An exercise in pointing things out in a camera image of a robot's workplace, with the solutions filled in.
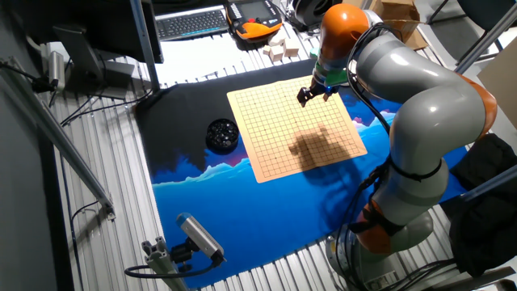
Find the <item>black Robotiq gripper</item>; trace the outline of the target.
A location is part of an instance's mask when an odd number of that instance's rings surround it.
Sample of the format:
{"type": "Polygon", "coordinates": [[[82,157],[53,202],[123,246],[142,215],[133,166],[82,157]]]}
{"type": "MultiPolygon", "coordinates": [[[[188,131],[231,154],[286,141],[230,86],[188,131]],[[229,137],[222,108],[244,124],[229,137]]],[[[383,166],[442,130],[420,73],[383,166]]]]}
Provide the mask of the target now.
{"type": "Polygon", "coordinates": [[[299,104],[304,108],[307,102],[317,95],[323,95],[323,100],[325,102],[328,101],[331,95],[338,92],[338,89],[339,85],[326,86],[323,83],[321,83],[318,79],[313,77],[311,80],[310,87],[302,87],[299,90],[296,99],[298,100],[299,104]]]}

